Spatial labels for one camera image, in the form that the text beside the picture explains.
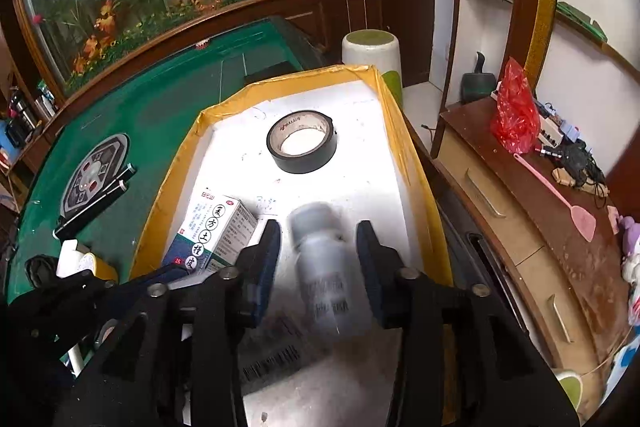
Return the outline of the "black round cap holder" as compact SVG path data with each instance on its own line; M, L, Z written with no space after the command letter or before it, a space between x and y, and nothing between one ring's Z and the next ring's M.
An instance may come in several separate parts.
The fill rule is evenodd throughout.
M56 269L58 269L58 259L51 256L38 255L25 262L26 277L33 288L54 284L58 280Z

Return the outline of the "white plastic bottle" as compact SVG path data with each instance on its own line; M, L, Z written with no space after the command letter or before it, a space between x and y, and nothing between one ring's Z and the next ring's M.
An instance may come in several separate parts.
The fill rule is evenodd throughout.
M357 255L345 241L340 218L329 205L314 202L295 209L288 224L298 287L314 331L326 340L367 332L371 310Z

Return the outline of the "white red medicine box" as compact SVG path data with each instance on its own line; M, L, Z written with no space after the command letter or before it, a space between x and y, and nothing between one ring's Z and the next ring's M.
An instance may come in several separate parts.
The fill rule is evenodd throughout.
M190 274L230 267L256 227L257 219L239 199L196 191L162 265L180 265Z

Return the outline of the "long black art marker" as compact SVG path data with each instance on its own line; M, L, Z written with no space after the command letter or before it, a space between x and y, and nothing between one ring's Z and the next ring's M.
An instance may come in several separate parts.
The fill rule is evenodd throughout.
M108 188L94 202L76 213L75 216L61 222L52 232L52 236L60 242L67 239L74 239L87 225L99 217L99 215L116 202L120 196L124 195L128 190L125 181L118 181L113 187Z

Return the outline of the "black tape roll tan core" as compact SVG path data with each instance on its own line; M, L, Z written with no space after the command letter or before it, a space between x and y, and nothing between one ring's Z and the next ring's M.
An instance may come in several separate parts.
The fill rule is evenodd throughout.
M329 116L316 110L300 110L272 125L266 145L282 171L305 174L332 159L337 149L337 133Z

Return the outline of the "white blue small box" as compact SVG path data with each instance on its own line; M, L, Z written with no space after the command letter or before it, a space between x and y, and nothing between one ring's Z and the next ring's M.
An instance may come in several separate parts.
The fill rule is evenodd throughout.
M323 349L299 321L279 312L247 329L238 355L241 392L250 395L316 363Z

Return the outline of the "white tray with yellow rim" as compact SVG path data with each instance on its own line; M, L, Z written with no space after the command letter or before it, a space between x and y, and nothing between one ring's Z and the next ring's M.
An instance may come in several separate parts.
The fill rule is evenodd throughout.
M271 295L331 353L256 391L250 413L274 425L381 426L400 335L375 323L356 228L439 284L452 283L442 221L404 114L372 66L338 65L258 81L203 109L172 158L130 273L151 272L179 233L205 233L205 211L236 199L278 221Z

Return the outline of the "wooden side cabinet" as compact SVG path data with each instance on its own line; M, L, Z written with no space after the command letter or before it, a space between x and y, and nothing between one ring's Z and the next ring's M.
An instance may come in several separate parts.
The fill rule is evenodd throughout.
M489 131L494 114L490 98L444 110L432 157L478 224L473 243L494 256L542 356L582 380L577 414L588 421L630 335L622 252L606 210L581 191L550 192L550 161L515 160Z

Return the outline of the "round table control panel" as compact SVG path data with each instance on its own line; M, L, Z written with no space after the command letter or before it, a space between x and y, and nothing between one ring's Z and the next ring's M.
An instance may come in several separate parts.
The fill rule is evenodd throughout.
M60 204L62 219L83 210L116 178L125 164L129 144L126 133L116 133L89 150L66 184Z

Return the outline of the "white plush toy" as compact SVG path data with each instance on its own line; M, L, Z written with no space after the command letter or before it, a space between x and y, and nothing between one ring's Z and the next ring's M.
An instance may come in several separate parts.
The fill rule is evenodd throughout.
M628 322L630 326L639 325L639 263L640 263L640 225L633 217L618 219L618 227L623 233L623 279L631 286L628 301Z

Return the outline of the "red plastic bag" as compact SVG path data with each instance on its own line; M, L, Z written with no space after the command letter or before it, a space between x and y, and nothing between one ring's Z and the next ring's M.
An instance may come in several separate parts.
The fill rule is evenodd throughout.
M489 129L510 154L527 154L538 143L538 109L526 72L513 57L504 66Z

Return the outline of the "black kettle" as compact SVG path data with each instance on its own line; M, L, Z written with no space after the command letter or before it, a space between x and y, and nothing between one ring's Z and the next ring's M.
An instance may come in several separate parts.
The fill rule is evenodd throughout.
M477 51L472 72L466 72L460 83L461 103L468 104L491 95L498 86L498 80L492 72L484 72L485 55Z

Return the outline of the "white green stool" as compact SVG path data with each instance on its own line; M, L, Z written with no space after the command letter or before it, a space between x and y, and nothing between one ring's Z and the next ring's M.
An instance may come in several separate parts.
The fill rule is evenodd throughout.
M399 107L402 107L402 72L399 40L390 32L360 29L342 41L342 63L374 66Z

